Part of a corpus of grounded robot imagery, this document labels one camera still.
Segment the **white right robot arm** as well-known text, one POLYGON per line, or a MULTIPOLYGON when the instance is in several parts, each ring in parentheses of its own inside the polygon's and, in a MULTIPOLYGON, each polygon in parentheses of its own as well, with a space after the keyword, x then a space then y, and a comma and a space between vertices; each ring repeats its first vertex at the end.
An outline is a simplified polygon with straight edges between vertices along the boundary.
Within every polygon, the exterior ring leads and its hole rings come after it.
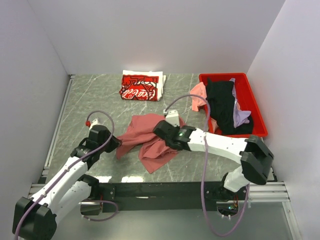
POLYGON ((207 152, 239 164, 223 176, 218 187, 209 191, 216 201, 226 202, 246 185, 263 186, 268 181, 274 155, 258 136, 233 138, 188 125, 173 126, 165 120, 155 126, 153 133, 173 150, 207 152))

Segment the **dusty rose t-shirt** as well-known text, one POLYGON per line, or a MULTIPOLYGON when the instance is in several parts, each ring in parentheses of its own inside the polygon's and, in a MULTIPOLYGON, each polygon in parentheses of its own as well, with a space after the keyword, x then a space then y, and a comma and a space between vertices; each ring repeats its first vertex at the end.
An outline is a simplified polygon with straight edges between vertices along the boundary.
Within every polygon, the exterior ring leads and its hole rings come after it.
POLYGON ((122 144, 116 149, 116 158, 119 160, 140 145, 138 158, 150 174, 175 158, 178 151, 166 146, 165 141, 153 133, 155 126, 164 119, 154 113, 132 116, 126 132, 117 137, 122 144))

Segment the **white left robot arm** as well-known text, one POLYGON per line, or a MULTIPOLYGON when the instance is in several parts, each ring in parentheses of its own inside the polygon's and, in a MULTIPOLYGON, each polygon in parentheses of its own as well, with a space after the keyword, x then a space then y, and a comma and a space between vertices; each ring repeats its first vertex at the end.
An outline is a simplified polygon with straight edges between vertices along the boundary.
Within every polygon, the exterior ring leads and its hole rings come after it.
POLYGON ((21 197, 14 209, 12 233, 16 240, 50 240, 60 221, 81 202, 95 203, 99 210, 104 203, 100 182, 87 171, 102 153, 111 153, 121 141, 104 125, 96 124, 88 137, 73 149, 59 172, 31 197, 21 197))

